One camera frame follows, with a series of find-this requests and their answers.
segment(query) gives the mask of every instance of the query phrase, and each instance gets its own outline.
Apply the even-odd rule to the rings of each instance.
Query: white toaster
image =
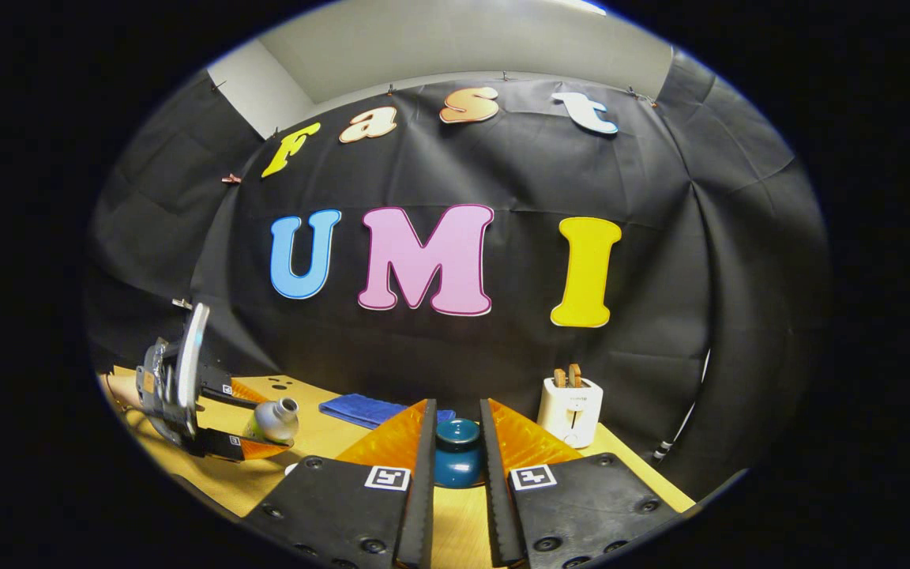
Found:
[[[603,388],[591,379],[581,379],[582,386],[561,386],[553,378],[543,379],[543,396],[539,403],[538,424],[568,447],[582,449],[592,444],[603,407]]]

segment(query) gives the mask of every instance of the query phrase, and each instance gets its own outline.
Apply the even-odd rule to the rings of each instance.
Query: ceiling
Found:
[[[614,16],[555,0],[343,0],[259,37],[315,104],[391,81],[506,70],[656,96],[672,50]]]

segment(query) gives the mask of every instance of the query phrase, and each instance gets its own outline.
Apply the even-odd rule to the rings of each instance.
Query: teal cup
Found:
[[[434,451],[434,485],[469,488],[483,479],[483,447],[479,425],[468,419],[438,424]]]

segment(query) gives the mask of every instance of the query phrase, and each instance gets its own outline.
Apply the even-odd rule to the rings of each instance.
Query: blue cloth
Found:
[[[343,419],[343,421],[358,424],[365,428],[376,428],[390,418],[395,417],[400,411],[407,409],[407,406],[398,403],[388,403],[364,397],[357,393],[341,395],[325,403],[318,405],[318,410],[325,415]],[[455,418],[455,411],[450,409],[438,409],[438,422],[448,421]]]

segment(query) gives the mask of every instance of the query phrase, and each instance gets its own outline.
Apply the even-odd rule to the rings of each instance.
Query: table surface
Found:
[[[115,375],[134,375],[133,370],[116,367]],[[262,460],[227,462],[219,458],[192,457],[177,449],[136,410],[124,412],[133,435],[165,471],[184,477],[217,503],[239,516],[247,515],[283,480],[283,471],[308,454],[335,458],[370,432],[318,411],[318,404],[339,394],[318,388],[286,375],[234,378],[269,399],[290,397],[299,405],[299,434],[292,449]],[[203,428],[241,432],[252,411],[200,398],[198,422]],[[656,494],[676,511],[686,511],[694,501],[673,486],[651,465],[638,457],[602,424],[597,425],[591,446],[579,451],[613,453],[621,458]],[[434,489],[434,569],[490,567],[491,548],[487,532],[487,501],[483,486],[467,489]]]

